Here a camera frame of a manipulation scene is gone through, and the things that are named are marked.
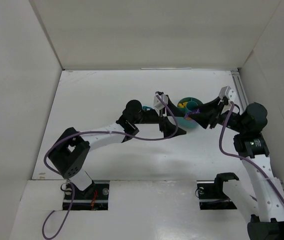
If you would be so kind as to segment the yellow lego brick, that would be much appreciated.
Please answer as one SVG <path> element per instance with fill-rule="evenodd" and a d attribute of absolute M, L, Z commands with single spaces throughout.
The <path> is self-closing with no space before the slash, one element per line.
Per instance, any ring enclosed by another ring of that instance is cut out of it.
<path fill-rule="evenodd" d="M 187 107 L 187 103 L 188 103 L 187 101 L 185 101 L 185 102 L 179 102 L 179 103 L 178 103 L 178 107 L 179 107 L 179 108 L 186 108 L 186 107 Z"/>

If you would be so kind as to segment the purple lego figure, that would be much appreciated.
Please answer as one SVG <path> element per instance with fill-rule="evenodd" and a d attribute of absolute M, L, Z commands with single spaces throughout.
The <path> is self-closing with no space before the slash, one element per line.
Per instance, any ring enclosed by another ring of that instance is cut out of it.
<path fill-rule="evenodd" d="M 190 117 L 190 115 L 194 115 L 194 114 L 198 114 L 198 113 L 200 113 L 200 110 L 199 110 L 199 109 L 190 111 L 190 112 L 188 112 L 188 113 L 185 114 L 184 119 L 190 121 L 190 120 L 192 120 L 192 118 Z"/>

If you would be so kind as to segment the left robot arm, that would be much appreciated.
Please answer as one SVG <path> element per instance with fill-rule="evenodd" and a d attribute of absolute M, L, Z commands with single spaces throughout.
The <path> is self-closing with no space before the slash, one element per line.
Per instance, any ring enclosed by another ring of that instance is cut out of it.
<path fill-rule="evenodd" d="M 166 94 L 157 92 L 154 104 L 153 108 L 144 109 L 141 102 L 134 99 L 126 104 L 120 118 L 106 127 L 84 132 L 73 127 L 66 129 L 45 154 L 44 163 L 50 161 L 53 164 L 51 171 L 68 180 L 82 197 L 89 197 L 95 190 L 95 182 L 83 169 L 89 152 L 138 139 L 138 124 L 158 124 L 165 140 L 186 134 L 177 121 L 184 113 Z"/>

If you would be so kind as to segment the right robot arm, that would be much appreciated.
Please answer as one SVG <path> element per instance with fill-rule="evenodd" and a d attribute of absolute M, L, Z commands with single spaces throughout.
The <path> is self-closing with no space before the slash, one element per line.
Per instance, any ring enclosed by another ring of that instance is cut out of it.
<path fill-rule="evenodd" d="M 240 211 L 252 240 L 284 240 L 284 190 L 274 176 L 270 152 L 261 131 L 268 112 L 260 103 L 249 104 L 242 114 L 234 113 L 235 104 L 224 97 L 197 106 L 187 117 L 203 128 L 222 125 L 220 151 L 244 165 L 255 196 L 245 191 L 234 173 L 215 177 L 216 191 L 225 194 Z"/>

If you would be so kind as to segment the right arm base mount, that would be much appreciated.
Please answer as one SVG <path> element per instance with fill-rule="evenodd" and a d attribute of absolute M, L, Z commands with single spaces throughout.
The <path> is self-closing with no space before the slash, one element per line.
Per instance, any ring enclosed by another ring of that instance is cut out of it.
<path fill-rule="evenodd" d="M 235 204 L 223 192 L 223 183 L 239 180 L 232 172 L 219 173 L 214 180 L 198 180 L 195 195 L 200 210 L 236 210 Z"/>

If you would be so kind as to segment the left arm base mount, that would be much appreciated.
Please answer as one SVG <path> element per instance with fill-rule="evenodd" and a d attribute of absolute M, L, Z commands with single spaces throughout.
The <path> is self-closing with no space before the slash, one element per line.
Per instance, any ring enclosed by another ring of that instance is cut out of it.
<path fill-rule="evenodd" d="M 71 211 L 107 211 L 110 181 L 96 181 L 88 193 L 80 191 L 76 186 Z M 68 210 L 72 200 L 72 188 L 69 182 L 63 183 L 60 190 L 64 193 L 62 209 Z"/>

